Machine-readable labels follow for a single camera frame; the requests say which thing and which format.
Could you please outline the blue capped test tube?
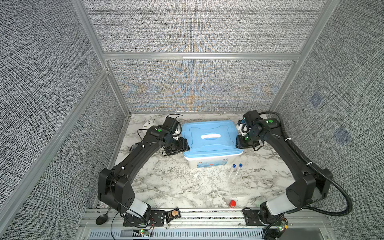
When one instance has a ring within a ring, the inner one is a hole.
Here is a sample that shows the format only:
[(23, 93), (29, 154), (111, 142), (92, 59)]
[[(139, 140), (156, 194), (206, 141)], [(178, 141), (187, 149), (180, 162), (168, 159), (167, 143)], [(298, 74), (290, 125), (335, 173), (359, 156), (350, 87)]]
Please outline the blue capped test tube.
[(237, 177), (240, 176), (240, 171), (242, 170), (242, 168), (243, 168), (243, 164), (239, 164), (237, 171), (236, 171), (236, 174), (234, 176), (234, 179), (236, 179)]
[(237, 171), (237, 165), (233, 164), (232, 168), (230, 169), (230, 173), (228, 175), (229, 180), (236, 174), (236, 171)]

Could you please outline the blue plastic bin lid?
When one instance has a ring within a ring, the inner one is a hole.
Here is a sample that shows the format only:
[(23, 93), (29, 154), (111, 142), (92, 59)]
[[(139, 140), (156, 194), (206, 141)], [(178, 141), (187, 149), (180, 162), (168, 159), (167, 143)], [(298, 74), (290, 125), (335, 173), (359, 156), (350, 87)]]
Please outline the blue plastic bin lid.
[(183, 124), (182, 137), (190, 148), (184, 155), (190, 159), (241, 155), (243, 150), (236, 147), (237, 136), (236, 125), (230, 120)]

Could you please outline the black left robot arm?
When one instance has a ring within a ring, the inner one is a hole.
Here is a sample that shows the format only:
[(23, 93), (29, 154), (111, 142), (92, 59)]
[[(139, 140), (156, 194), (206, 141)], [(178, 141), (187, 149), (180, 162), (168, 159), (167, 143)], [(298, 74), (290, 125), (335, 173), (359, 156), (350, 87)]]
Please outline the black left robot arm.
[(190, 150), (187, 139), (176, 140), (168, 129), (152, 126), (123, 161), (111, 169), (104, 168), (99, 174), (98, 200), (122, 215), (136, 217), (144, 228), (150, 221), (151, 206), (136, 198), (132, 183), (144, 164), (161, 148), (168, 156)]

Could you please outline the white plastic storage bin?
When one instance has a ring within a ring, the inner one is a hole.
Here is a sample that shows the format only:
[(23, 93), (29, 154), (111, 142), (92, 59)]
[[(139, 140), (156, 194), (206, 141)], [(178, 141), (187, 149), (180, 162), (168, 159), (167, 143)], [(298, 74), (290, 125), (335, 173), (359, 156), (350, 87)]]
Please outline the white plastic storage bin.
[(185, 156), (185, 159), (187, 160), (189, 167), (192, 169), (208, 168), (208, 167), (233, 164), (235, 159), (238, 156), (241, 156), (242, 154), (243, 152), (240, 152), (238, 154), (232, 154), (232, 155), (223, 155), (223, 156), (215, 156), (215, 157), (193, 157), (193, 158)]

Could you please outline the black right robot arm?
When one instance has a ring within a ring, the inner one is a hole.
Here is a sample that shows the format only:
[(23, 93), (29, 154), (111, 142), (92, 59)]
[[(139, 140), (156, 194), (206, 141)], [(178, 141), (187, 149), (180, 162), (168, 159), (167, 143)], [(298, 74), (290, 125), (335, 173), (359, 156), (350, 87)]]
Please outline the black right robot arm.
[(280, 214), (300, 210), (328, 195), (331, 183), (305, 163), (299, 156), (300, 150), (294, 151), (290, 147), (291, 141), (283, 133), (279, 120), (262, 119), (257, 111), (249, 111), (238, 123), (244, 123), (249, 131), (244, 136), (237, 136), (236, 147), (257, 151), (268, 143), (288, 166), (295, 180), (283, 194), (260, 205), (258, 215), (262, 224), (271, 224)]

